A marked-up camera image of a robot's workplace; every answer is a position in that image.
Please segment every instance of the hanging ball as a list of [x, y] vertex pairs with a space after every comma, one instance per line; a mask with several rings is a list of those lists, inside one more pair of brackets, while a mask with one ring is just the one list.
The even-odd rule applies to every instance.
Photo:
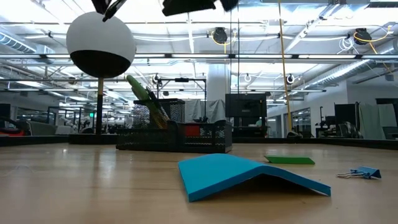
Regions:
[[136, 43], [120, 19], [102, 19], [97, 12], [77, 17], [67, 32], [67, 49], [81, 71], [96, 78], [114, 78], [131, 66]]

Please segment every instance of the black monitor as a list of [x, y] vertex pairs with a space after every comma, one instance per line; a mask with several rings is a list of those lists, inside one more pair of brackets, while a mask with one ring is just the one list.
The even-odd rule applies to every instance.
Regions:
[[227, 118], [266, 117], [266, 94], [225, 94], [225, 116]]

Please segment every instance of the wooden table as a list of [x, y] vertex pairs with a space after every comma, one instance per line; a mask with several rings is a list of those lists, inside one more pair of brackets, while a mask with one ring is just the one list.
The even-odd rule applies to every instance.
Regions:
[[[398, 151], [304, 144], [234, 144], [231, 154], [300, 154], [282, 165], [328, 184], [332, 196], [285, 191], [272, 182], [188, 203], [177, 161], [199, 156], [49, 144], [0, 148], [0, 223], [397, 223]], [[338, 179], [357, 166], [382, 180]]]

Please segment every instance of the black and white ball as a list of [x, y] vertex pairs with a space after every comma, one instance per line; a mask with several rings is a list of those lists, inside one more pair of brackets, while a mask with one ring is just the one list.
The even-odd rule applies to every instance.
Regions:
[[67, 32], [67, 49], [73, 63], [96, 78], [123, 74], [134, 60], [136, 43], [130, 29], [117, 17], [88, 12], [77, 17]]

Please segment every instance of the ceiling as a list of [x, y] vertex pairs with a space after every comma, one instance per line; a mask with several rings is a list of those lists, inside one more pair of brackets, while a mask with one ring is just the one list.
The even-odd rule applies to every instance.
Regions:
[[[56, 54], [67, 54], [66, 33], [69, 24], [79, 15], [94, 11], [89, 0], [43, 0], [42, 7], [31, 0], [12, 0], [2, 2], [0, 7], [0, 32], [6, 32], [27, 45], [45, 45], [54, 50]], [[289, 54], [369, 54], [371, 48], [367, 45], [350, 46], [342, 49], [342, 41], [355, 28], [366, 28], [373, 39], [384, 37], [388, 25], [390, 33], [384, 39], [374, 43], [378, 46], [396, 37], [396, 9], [366, 8], [366, 4], [343, 5], [338, 10], [330, 13], [325, 20], [317, 20], [320, 15], [330, 9], [326, 4], [296, 4], [282, 5], [283, 35], [285, 49]], [[278, 38], [279, 13], [276, 4], [261, 4], [261, 1], [242, 1], [238, 9], [224, 12], [220, 3], [216, 2], [216, 10], [206, 10], [188, 14], [165, 17], [162, 14], [162, 1], [158, 0], [127, 0], [125, 5], [117, 12], [116, 16], [127, 24], [136, 38], [137, 53], [185, 53], [185, 54], [280, 54], [281, 42]], [[224, 27], [231, 44], [224, 47], [215, 44], [211, 33], [215, 27]], [[306, 34], [295, 41], [305, 29]], [[20, 52], [0, 45], [0, 54], [20, 54]], [[48, 77], [57, 79], [50, 82], [51, 88], [94, 88], [96, 82], [84, 74], [77, 67], [72, 66], [68, 60], [57, 60], [54, 65], [37, 63], [34, 60], [8, 60], [16, 66], [30, 70], [21, 73], [27, 78]], [[226, 73], [232, 74], [231, 87], [237, 88], [238, 74], [239, 87], [243, 89], [273, 88], [283, 89], [282, 63], [278, 62], [241, 62], [224, 60], [173, 60], [173, 59], [135, 59], [132, 67], [126, 74], [117, 77], [117, 81], [106, 82], [107, 89], [130, 89], [124, 76], [133, 75], [144, 86], [152, 86], [155, 74], [162, 78], [206, 78], [211, 75], [209, 65], [222, 63], [226, 66]], [[316, 78], [322, 73], [338, 66], [336, 62], [319, 63], [311, 60], [302, 60], [300, 63], [287, 63], [286, 73], [292, 74], [296, 85]], [[68, 80], [87, 79], [87, 82], [67, 83], [60, 79]], [[383, 85], [384, 82], [372, 81], [368, 85]], [[15, 88], [29, 86], [13, 83]], [[204, 98], [200, 87], [195, 83], [173, 83], [165, 89], [195, 89], [195, 91], [170, 92], [169, 98]], [[73, 93], [59, 91], [63, 96]], [[134, 100], [134, 95], [129, 91], [119, 91], [117, 94], [127, 100]], [[89, 99], [95, 98], [95, 93], [79, 94]]]

